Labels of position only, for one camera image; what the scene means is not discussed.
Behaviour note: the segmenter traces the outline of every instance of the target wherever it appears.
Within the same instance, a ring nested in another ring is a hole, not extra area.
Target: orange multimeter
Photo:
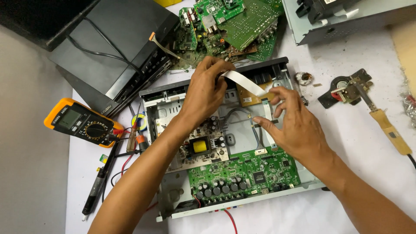
[[[43,123],[50,129],[105,148],[112,147],[114,139],[122,135],[122,133],[113,134],[113,130],[123,129],[118,122],[100,115],[71,98],[62,98]]]

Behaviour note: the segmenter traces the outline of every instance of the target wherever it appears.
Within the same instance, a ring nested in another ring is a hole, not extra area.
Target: white table
[[[193,3],[193,0],[185,0],[168,9],[176,14],[180,8],[192,6]],[[352,75],[364,68],[373,77],[374,86],[369,93],[370,97],[378,108],[387,108],[388,118],[416,152],[416,131],[411,128],[409,118],[404,115],[399,96],[406,88],[405,79],[389,31],[359,33],[330,44],[297,47],[287,29],[283,40],[277,43],[273,57],[288,57],[290,74],[306,71],[315,76],[313,83],[323,84],[317,88],[311,85],[302,87],[301,92],[310,101],[308,109],[320,120],[331,148],[358,176],[416,220],[416,171],[407,157],[398,154],[369,115],[365,103],[362,101],[356,106],[338,103],[326,110],[317,100],[329,89],[332,79]],[[186,80],[190,76],[191,72],[164,75],[153,87]],[[73,99],[84,103],[75,91]],[[132,104],[135,111],[138,103],[139,100],[136,100]],[[129,109],[124,109],[115,120],[129,126]],[[126,142],[121,146],[121,150],[124,151],[125,147]],[[97,175],[95,169],[103,165],[99,158],[101,154],[108,155],[109,152],[110,149],[71,137],[67,234],[88,231],[95,213],[82,222],[81,211]],[[120,171],[125,160],[126,157],[117,159],[111,176]],[[106,195],[110,189],[111,184],[108,183]],[[320,189],[251,203],[229,211],[240,234],[357,233],[336,197],[331,192]],[[157,214],[157,208],[147,212],[136,227],[135,233],[234,233],[225,212],[168,219],[161,223],[156,223]]]

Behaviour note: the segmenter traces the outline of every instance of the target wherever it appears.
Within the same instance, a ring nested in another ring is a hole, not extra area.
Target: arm
[[[152,201],[184,140],[220,106],[227,83],[218,74],[234,70],[229,62],[207,56],[192,75],[184,104],[157,140],[130,166],[101,205],[88,233],[132,233]]]
[[[276,94],[271,104],[285,100],[274,112],[279,117],[286,110],[283,128],[262,117],[253,120],[336,195],[361,234],[416,233],[415,221],[354,174],[330,149],[318,119],[306,109],[296,91],[277,87],[270,92]]]

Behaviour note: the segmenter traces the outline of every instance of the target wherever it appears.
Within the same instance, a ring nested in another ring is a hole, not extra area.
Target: hand
[[[308,169],[314,170],[321,167],[323,162],[332,160],[334,154],[327,144],[321,124],[303,105],[298,92],[283,87],[272,88],[269,92],[275,94],[270,102],[272,105],[284,100],[273,114],[278,118],[286,110],[283,129],[278,129],[263,117],[254,117],[253,121],[262,126],[278,146]]]
[[[181,118],[185,118],[193,129],[219,108],[227,89],[227,83],[221,76],[215,85],[215,79],[219,74],[229,70],[235,70],[232,63],[212,56],[206,56],[198,64],[179,112]]]

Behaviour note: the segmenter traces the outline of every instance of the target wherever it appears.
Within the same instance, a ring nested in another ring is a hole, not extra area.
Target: pile of circuit boards
[[[226,61],[265,61],[273,53],[281,0],[199,0],[179,11],[181,25],[172,51],[171,70],[195,67],[207,56]]]

